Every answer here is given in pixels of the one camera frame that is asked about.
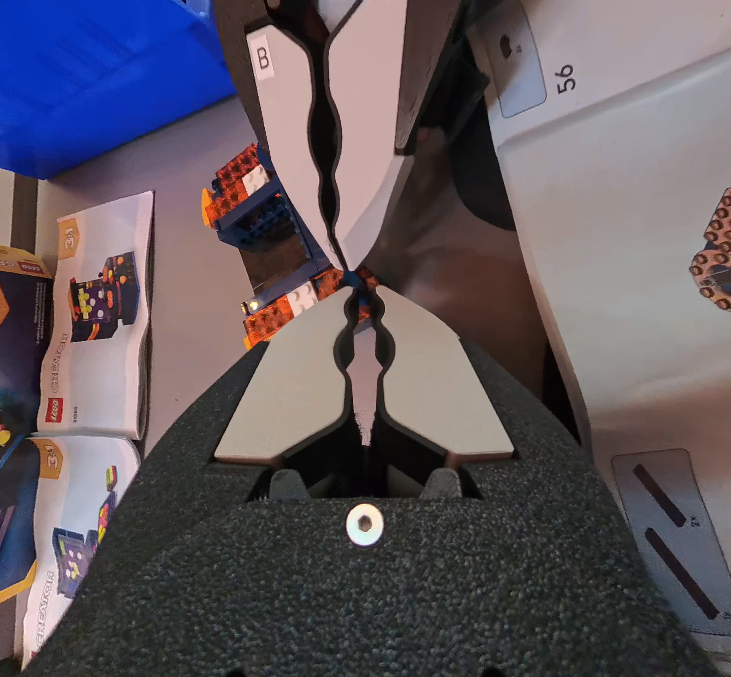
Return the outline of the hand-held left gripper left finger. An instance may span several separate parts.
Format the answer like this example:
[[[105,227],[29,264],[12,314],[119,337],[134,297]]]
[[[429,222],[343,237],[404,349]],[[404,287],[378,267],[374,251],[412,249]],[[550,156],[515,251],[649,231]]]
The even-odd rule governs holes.
[[[268,342],[214,452],[215,461],[273,465],[343,426],[352,411],[358,292],[342,287]]]

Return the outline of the closed booklet, yellow blocks picture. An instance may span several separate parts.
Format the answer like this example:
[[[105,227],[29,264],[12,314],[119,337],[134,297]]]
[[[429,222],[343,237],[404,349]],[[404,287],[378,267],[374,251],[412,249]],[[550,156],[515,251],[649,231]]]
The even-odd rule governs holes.
[[[140,465],[122,436],[35,436],[40,481],[34,510],[37,569],[23,619],[26,667],[78,594]]]

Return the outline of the blue and orange brick model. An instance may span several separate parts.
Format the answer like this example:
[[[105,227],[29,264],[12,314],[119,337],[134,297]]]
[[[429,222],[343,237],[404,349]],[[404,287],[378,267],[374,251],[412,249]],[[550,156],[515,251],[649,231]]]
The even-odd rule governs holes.
[[[256,142],[217,170],[201,205],[205,224],[240,252],[249,276],[252,295],[241,305],[247,350],[270,340],[345,281],[359,289],[358,322],[370,316],[377,277],[364,266],[348,273],[334,266]]]

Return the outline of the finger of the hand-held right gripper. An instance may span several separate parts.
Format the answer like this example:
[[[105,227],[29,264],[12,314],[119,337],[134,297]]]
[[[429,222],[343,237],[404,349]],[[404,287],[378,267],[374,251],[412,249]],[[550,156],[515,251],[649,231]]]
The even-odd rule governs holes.
[[[310,139],[315,88],[311,57],[294,37],[266,25],[246,37],[268,155],[298,215],[336,268],[343,267],[321,208],[322,173]]]
[[[338,145],[332,178],[334,237],[348,270],[377,242],[412,169],[396,152],[408,0],[360,0],[326,50],[328,97]]]

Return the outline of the toy set cardboard box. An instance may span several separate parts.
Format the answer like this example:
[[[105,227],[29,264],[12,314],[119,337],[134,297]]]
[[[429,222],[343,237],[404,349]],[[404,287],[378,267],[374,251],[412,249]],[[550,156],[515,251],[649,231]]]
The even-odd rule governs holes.
[[[34,508],[40,453],[40,370],[50,342],[53,280],[34,255],[1,247],[1,602],[35,572]]]

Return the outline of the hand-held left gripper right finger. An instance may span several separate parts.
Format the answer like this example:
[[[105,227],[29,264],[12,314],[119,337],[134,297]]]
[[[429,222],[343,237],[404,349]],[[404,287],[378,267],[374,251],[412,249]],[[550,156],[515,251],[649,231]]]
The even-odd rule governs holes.
[[[372,312],[381,371],[371,446],[380,459],[396,469],[458,469],[513,457],[460,337],[385,286],[373,291]]]

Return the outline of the black round disc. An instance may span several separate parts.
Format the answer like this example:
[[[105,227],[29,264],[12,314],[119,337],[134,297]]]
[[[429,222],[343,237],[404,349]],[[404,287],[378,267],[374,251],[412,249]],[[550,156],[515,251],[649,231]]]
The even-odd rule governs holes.
[[[450,161],[452,179],[464,206],[490,225],[515,231],[486,112],[475,111],[450,144]]]

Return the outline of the blue plastic bin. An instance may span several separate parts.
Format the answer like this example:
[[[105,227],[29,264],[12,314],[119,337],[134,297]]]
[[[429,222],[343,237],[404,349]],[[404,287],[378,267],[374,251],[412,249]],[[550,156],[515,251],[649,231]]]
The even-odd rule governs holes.
[[[212,0],[1,0],[1,166],[37,179],[235,94]]]

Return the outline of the open instruction booklet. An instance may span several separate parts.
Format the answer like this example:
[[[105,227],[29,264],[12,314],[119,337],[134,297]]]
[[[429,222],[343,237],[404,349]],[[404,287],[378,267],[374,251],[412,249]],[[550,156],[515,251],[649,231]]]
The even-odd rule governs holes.
[[[581,440],[723,675],[729,19],[729,0],[501,0],[469,33]]]

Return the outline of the closed booklet, purple arcade picture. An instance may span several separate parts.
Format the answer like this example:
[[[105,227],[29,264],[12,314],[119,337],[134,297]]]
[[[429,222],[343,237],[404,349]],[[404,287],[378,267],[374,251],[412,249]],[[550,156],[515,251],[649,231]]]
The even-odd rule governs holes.
[[[147,417],[154,193],[60,217],[37,431],[138,441]]]

